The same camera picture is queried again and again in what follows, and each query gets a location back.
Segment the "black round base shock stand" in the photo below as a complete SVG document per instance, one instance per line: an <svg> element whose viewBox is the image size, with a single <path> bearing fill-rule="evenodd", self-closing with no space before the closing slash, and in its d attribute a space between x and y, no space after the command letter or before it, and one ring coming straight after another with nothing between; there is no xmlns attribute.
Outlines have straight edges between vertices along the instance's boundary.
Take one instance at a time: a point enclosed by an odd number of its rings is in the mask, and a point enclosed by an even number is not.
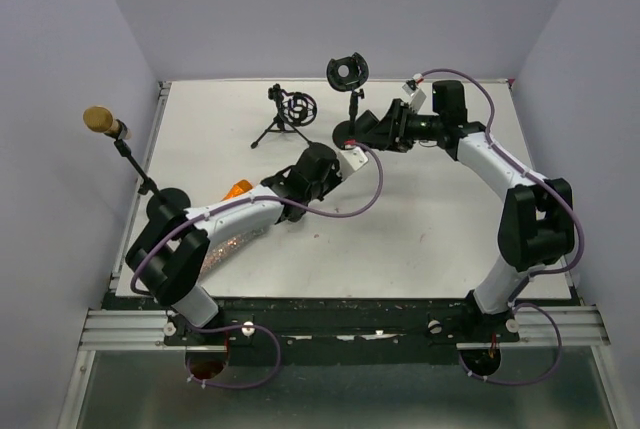
<svg viewBox="0 0 640 429"><path fill-rule="evenodd" d="M362 86L369 78L369 67L358 52L339 59L331 59L326 67L326 79L330 87L337 92L349 93L348 119L339 123L333 130L334 144L343 149L345 143L354 138L359 101L364 98Z"/></svg>

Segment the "black tripod shock mount stand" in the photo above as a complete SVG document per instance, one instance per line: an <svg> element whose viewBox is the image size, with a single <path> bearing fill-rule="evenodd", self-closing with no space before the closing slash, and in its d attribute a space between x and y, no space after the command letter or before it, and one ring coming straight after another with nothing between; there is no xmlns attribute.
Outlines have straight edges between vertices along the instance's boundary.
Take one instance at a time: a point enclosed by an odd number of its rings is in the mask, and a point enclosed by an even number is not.
<svg viewBox="0 0 640 429"><path fill-rule="evenodd" d="M262 139L270 133L297 134L310 145L312 141L300 129L315 121L318 113L315 99L308 93L288 92L280 84L271 86L267 96L275 105L276 115L271 124L250 144L250 148L256 149Z"/></svg>

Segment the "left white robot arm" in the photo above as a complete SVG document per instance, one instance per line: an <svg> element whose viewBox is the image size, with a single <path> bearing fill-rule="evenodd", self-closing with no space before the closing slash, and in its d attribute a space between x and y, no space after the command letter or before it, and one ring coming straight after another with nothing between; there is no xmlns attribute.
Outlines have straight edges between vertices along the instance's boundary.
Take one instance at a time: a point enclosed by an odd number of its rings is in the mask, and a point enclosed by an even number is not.
<svg viewBox="0 0 640 429"><path fill-rule="evenodd" d="M310 144L296 164L267 177L226 201L188 208L175 188L153 197L148 222L125 256L149 294L187 322L201 344L214 342L222 329L219 307L198 283L210 248L282 221L297 222L313 200L322 200L367 163L358 148L335 151Z"/></svg>

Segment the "silver glitter microphone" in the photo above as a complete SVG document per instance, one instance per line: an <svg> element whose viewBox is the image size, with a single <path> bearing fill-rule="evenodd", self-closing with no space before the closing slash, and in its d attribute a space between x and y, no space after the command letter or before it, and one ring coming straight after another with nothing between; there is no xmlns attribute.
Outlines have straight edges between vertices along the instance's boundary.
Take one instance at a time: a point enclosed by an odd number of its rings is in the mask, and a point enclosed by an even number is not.
<svg viewBox="0 0 640 429"><path fill-rule="evenodd" d="M203 279L215 269L224 265L241 249L248 246L254 240L262 237L268 232L267 229L257 229L234 236L223 243L212 246L208 249L203 260L199 278Z"/></svg>

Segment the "orange microphone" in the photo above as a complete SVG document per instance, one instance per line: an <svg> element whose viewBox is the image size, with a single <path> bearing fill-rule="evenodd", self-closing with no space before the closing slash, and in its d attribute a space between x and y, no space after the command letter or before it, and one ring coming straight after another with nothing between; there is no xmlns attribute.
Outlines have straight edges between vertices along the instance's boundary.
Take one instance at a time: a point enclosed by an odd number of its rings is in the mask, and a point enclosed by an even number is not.
<svg viewBox="0 0 640 429"><path fill-rule="evenodd" d="M223 201L229 200L229 199L233 199L236 197L239 197L241 195L244 195L246 193L248 193L249 191L251 191L254 188L253 184L251 182L249 182L246 179L242 179L238 182L236 182L231 188L230 190L227 192L227 194L222 198Z"/></svg>

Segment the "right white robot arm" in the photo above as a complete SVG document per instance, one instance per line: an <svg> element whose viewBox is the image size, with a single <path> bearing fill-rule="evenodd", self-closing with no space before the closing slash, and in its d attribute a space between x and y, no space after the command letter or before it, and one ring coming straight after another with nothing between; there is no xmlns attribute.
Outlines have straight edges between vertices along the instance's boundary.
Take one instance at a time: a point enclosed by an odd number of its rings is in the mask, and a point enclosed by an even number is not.
<svg viewBox="0 0 640 429"><path fill-rule="evenodd" d="M492 140L488 125L469 120L462 82L433 83L430 115L419 111L419 84L409 81L406 88L411 100L393 100L381 118L371 111L350 114L346 136L372 149L398 153L418 142L433 142L502 201L499 257L471 293L476 307L459 319L462 333L480 341L496 329L494 315L508 311L531 278L573 251L572 189L562 178L547 179L522 165Z"/></svg>

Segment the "gold microphone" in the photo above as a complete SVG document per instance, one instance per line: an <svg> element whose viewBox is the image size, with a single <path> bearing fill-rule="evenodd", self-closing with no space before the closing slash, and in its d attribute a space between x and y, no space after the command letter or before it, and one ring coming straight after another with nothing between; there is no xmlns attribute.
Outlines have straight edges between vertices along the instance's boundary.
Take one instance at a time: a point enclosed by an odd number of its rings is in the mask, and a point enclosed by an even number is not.
<svg viewBox="0 0 640 429"><path fill-rule="evenodd" d="M83 113L83 121L90 131L115 140L128 140L132 135L128 126L103 106L87 108Z"/></svg>

